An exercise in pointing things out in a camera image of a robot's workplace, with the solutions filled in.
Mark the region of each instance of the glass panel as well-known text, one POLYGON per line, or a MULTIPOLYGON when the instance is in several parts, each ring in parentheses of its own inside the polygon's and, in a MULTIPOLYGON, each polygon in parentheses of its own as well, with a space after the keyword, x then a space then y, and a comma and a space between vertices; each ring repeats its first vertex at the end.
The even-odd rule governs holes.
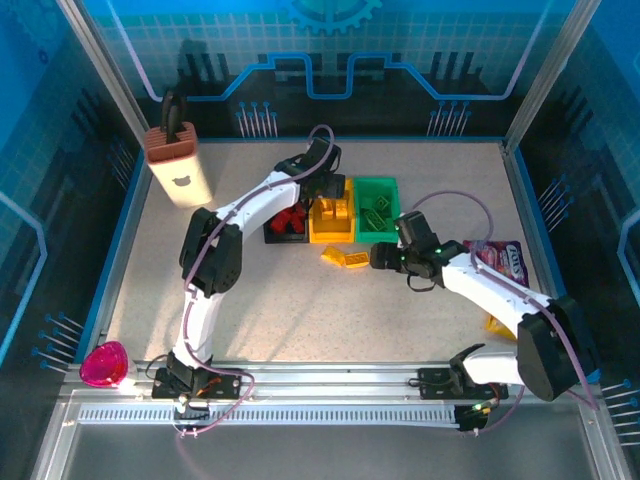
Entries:
POLYGON ((55 2, 0 0, 0 58, 0 478, 9 479, 30 475, 139 148, 55 2), (45 320, 59 312, 78 325, 45 320))
POLYGON ((151 125, 201 137, 501 136, 571 0, 85 2, 151 125))
POLYGON ((633 390, 640 388, 639 16, 638 3, 602 2, 521 144, 566 289, 595 333, 603 383, 629 378, 633 390))

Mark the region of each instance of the white cable tray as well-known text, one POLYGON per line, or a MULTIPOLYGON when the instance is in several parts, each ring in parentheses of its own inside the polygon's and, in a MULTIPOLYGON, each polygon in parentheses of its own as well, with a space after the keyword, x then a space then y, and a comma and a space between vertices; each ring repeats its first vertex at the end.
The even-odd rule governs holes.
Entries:
MULTIPOLYGON (((83 404, 78 421, 85 424, 204 425, 220 418, 228 406, 211 405, 206 421, 174 421, 173 405, 83 404)), ((225 420, 230 425, 404 425, 455 428, 452 405, 241 405, 225 420)))

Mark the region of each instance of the magenta cup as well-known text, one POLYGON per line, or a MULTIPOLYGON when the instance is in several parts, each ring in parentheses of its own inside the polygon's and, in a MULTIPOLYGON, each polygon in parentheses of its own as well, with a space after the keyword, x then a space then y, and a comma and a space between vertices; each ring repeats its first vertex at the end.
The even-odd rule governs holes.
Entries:
POLYGON ((120 342, 106 342, 82 362, 80 378, 96 388, 123 387, 135 384, 136 366, 120 342))

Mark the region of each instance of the yellow plastic brick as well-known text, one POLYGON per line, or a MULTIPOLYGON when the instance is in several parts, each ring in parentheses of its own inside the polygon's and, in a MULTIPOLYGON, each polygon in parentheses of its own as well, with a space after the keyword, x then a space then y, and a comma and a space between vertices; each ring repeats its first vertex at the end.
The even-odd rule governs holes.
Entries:
POLYGON ((335 247, 327 247, 322 252, 321 257, 329 263, 333 263, 339 267, 345 263, 345 255, 335 247))
POLYGON ((508 338, 509 340, 513 340, 514 342, 517 341, 515 335, 511 333, 511 330, 505 327, 500 322, 500 320, 498 320, 496 317, 492 315, 489 315, 489 319, 487 320, 487 324, 485 325, 484 328, 491 333, 497 333, 498 335, 502 335, 503 337, 508 338))
POLYGON ((346 200, 336 200, 336 220, 349 218, 349 206, 346 200))
POLYGON ((369 254, 367 252, 360 252, 345 255, 344 264, 347 268, 366 267, 369 265, 369 254))
POLYGON ((320 199, 320 209, 323 220, 333 220, 333 200, 328 198, 320 199))

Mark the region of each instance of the robotic arm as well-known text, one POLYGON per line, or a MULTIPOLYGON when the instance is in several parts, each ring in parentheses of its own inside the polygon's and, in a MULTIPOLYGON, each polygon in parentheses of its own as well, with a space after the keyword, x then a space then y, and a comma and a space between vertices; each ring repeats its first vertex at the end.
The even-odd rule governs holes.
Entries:
POLYGON ((465 386, 508 383, 526 386, 552 401, 578 383, 571 355, 544 312, 566 333, 586 374, 595 372, 599 357, 582 311, 569 297, 554 300, 500 275, 455 241, 441 244, 419 212, 395 221, 399 244, 379 243, 371 265, 412 277, 430 279, 456 292, 499 319, 517 338, 516 346, 473 345, 450 361, 453 390, 465 386))
MULTIPOLYGON (((183 392, 193 395, 208 384, 211 374, 199 368, 199 362, 211 362, 211 337, 216 318, 224 295, 240 276, 244 239, 278 212, 299 201, 308 206, 319 196, 342 198, 345 179, 343 175, 336 175, 332 168, 339 162, 340 154, 335 145, 331 147, 325 140, 315 138, 306 153, 278 163, 264 182, 243 197, 214 212, 201 208, 193 214, 180 253, 183 279, 189 278, 202 249, 206 248, 207 252, 191 280, 195 297, 190 292, 185 293, 183 325, 167 358, 168 378, 161 383, 178 382, 183 392), (329 148, 331 151, 322 168, 313 169, 329 148), (309 176, 298 177, 308 170, 313 170, 309 176), (282 182, 294 177, 298 180, 282 182), (250 197, 258 189, 279 182, 279 186, 250 197), (234 211, 235 215, 224 225, 214 243, 205 245, 221 219, 234 211), (183 335, 187 319, 191 352, 187 350, 183 335)), ((434 286, 447 288, 471 300, 504 323, 517 337, 517 347, 476 344, 453 357, 450 376, 455 394, 462 396, 465 388, 487 383, 520 384, 539 398, 551 401, 577 383, 576 361, 587 374, 597 369, 599 359, 591 333, 573 300, 568 297, 554 300, 524 288, 472 257, 463 245, 452 240, 440 243, 419 212, 403 215, 395 224, 400 242, 374 245, 371 250, 373 268, 406 274, 409 286, 413 277, 430 279, 434 286), (558 338, 557 329, 549 321, 550 315, 566 332, 577 360, 571 358, 558 338)))
POLYGON ((198 368, 195 360, 208 364, 212 359, 211 337, 222 299, 240 277, 244 239, 261 228, 271 217, 300 201, 309 206, 310 200, 319 196, 342 198, 345 177, 334 173, 333 166, 338 164, 341 155, 340 148, 335 145, 331 147, 321 168, 304 179, 283 181, 294 180, 293 177, 311 170, 329 148, 327 141, 314 138, 306 153, 278 163, 261 184, 236 201, 214 212, 205 208, 194 212, 180 252, 183 279, 188 278, 200 251, 207 248, 207 253, 191 280, 191 286, 195 287, 195 298, 191 292, 185 292, 180 333, 167 358, 167 371, 172 383, 178 381, 185 389, 194 393, 207 384, 210 375, 198 368), (268 187, 267 191, 252 197, 254 192, 265 186, 268 187), (222 228, 214 244, 205 245, 221 219, 234 211, 235 215, 222 228), (185 343, 184 323, 187 321, 187 338, 196 359, 187 350, 185 343))

